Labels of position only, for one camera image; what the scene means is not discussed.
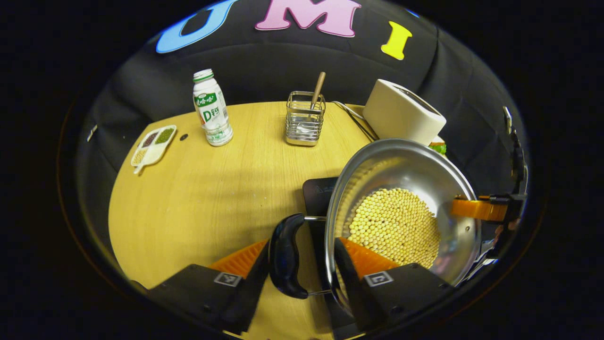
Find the pan handle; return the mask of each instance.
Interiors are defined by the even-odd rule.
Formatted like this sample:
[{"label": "pan handle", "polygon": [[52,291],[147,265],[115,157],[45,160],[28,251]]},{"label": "pan handle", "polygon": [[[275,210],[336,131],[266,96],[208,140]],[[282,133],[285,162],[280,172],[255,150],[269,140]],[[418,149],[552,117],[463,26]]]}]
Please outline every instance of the pan handle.
[{"label": "pan handle", "polygon": [[303,214],[284,218],[272,233],[268,246],[268,263],[271,281],[287,296],[306,299],[308,291],[298,283],[300,256],[296,246],[296,233],[304,224]]}]

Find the white bottle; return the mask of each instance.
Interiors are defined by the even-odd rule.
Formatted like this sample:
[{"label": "white bottle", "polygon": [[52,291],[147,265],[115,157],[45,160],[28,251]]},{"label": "white bottle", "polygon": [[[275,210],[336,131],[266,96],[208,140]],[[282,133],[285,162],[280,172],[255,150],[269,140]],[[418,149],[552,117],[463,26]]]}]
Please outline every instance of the white bottle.
[{"label": "white bottle", "polygon": [[205,137],[213,146],[227,144],[233,138],[228,122],[227,105],[212,69],[193,75],[193,105],[205,130]]}]

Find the letter m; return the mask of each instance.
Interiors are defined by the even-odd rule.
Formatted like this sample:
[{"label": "letter m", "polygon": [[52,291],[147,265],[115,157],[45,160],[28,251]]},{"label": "letter m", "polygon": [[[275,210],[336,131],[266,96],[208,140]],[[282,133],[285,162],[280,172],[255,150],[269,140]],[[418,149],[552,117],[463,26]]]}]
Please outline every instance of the letter m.
[{"label": "letter m", "polygon": [[351,38],[355,36],[352,19],[357,8],[361,5],[351,0],[323,0],[316,4],[312,0],[271,0],[265,19],[255,27],[261,31],[284,30],[291,26],[291,22],[285,20],[289,10],[302,29],[325,15],[325,20],[316,26],[319,31]]}]

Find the wire utensil holder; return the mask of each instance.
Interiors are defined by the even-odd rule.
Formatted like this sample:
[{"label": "wire utensil holder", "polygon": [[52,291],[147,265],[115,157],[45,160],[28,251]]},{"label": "wire utensil holder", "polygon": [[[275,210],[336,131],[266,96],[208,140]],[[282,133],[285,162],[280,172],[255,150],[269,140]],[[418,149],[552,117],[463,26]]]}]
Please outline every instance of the wire utensil holder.
[{"label": "wire utensil holder", "polygon": [[325,98],[320,94],[312,108],[313,95],[313,92],[308,91],[293,91],[289,94],[285,140],[290,144],[314,146],[319,142],[326,104]]}]

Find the yellow tabletop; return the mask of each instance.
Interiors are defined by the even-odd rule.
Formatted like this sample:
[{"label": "yellow tabletop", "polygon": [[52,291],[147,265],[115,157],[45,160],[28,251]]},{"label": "yellow tabletop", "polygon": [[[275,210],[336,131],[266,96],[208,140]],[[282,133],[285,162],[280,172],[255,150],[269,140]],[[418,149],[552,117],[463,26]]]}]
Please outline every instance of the yellow tabletop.
[{"label": "yellow tabletop", "polygon": [[[228,106],[234,137],[213,147],[195,112],[151,123],[117,175],[109,203],[109,234],[126,276],[151,289],[189,264],[209,266],[267,239],[279,221],[305,212],[302,184],[338,176],[369,139],[328,103],[316,146],[285,142],[285,102]],[[130,159],[151,130],[177,131],[163,158],[133,174]],[[181,136],[188,134],[184,140]],[[297,235],[300,284],[319,290],[308,226]],[[246,339],[331,339],[322,297],[280,293],[267,278]]]}]

